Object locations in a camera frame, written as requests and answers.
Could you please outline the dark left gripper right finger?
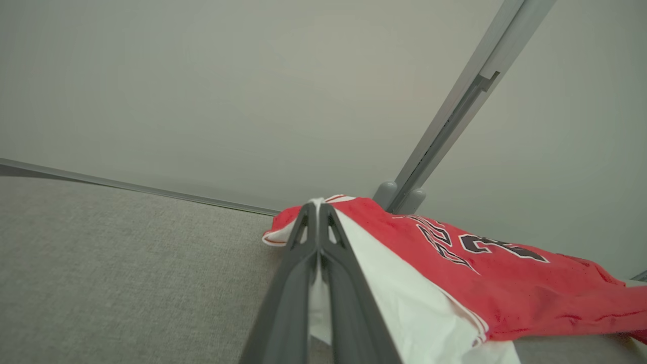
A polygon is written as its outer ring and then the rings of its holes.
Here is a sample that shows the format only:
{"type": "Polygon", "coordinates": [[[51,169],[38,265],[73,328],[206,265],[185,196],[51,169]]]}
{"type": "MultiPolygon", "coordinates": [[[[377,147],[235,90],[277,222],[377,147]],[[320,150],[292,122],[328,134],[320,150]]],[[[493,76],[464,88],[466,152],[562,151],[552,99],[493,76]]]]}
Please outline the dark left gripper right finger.
{"type": "Polygon", "coordinates": [[[401,363],[397,348],[337,212],[318,213],[323,279],[330,290],[331,345],[335,363],[401,363]]]}

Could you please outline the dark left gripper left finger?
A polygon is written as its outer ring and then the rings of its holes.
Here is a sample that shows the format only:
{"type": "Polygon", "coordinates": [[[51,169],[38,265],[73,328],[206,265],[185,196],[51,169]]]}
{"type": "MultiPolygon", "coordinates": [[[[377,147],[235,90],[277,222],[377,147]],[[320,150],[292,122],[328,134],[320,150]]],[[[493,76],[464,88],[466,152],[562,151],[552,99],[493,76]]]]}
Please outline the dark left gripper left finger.
{"type": "Polygon", "coordinates": [[[301,207],[240,363],[306,363],[309,295],[317,269],[317,207],[301,207]]]}

